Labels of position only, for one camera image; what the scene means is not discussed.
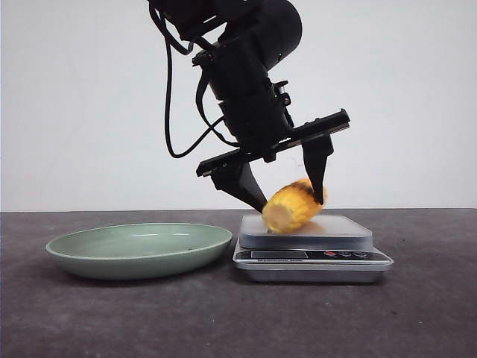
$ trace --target digital kitchen scale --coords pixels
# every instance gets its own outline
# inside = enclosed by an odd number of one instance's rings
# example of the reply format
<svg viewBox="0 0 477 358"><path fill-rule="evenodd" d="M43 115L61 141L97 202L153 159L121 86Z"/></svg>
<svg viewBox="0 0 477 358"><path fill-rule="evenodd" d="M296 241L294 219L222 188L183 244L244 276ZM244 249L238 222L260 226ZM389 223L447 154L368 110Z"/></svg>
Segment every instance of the digital kitchen scale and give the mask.
<svg viewBox="0 0 477 358"><path fill-rule="evenodd" d="M345 216L318 215L290 234L270 233L260 215L244 216L233 254L252 281L372 283L393 265L370 230Z"/></svg>

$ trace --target corn cob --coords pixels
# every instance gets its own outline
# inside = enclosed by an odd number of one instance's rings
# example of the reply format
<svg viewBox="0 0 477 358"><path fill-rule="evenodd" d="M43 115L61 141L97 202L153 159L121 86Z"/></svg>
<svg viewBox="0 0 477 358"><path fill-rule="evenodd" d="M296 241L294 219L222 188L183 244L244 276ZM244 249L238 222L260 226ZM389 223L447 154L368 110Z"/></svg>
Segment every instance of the corn cob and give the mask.
<svg viewBox="0 0 477 358"><path fill-rule="evenodd" d="M313 196L312 182L300 179L275 193L262 211L265 226L274 233L290 233L318 214L323 205ZM326 188L323 188L326 201Z"/></svg>

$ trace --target white wall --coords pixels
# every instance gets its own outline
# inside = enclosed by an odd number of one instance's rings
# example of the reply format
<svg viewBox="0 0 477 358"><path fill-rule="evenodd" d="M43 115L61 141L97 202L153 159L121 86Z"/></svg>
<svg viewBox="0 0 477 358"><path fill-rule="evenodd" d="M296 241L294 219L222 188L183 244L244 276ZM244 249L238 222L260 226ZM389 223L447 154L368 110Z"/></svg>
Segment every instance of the white wall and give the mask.
<svg viewBox="0 0 477 358"><path fill-rule="evenodd" d="M476 207L477 1L295 0L295 124L348 110L334 135L330 207ZM210 137L182 160L162 132L165 50L139 0L2 2L2 209L246 207L195 177L228 148ZM204 129L199 70L175 56L172 135ZM220 112L209 93L210 118ZM305 175L301 150L253 164L266 195Z"/></svg>

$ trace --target dark gray table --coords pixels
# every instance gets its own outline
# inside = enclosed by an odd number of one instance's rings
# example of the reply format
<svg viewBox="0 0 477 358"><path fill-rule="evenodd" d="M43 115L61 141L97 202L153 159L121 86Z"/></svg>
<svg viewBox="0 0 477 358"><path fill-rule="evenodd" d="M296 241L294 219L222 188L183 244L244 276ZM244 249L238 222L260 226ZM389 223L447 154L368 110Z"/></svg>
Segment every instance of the dark gray table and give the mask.
<svg viewBox="0 0 477 358"><path fill-rule="evenodd" d="M63 273L56 236L109 224L200 222L238 233L245 211L6 213L2 357L477 357L477 210L329 210L395 260L374 286L257 284L233 246L194 272L101 282Z"/></svg>

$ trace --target ceramic plate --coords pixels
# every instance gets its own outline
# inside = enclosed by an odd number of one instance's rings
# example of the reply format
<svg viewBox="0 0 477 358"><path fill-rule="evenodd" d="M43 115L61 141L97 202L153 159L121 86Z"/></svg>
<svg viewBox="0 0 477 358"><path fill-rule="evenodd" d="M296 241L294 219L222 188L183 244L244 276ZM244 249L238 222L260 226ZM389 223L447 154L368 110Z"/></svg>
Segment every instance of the ceramic plate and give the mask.
<svg viewBox="0 0 477 358"><path fill-rule="evenodd" d="M232 233L202 224L127 224L70 233L46 250L63 270L103 280L163 277L217 259Z"/></svg>

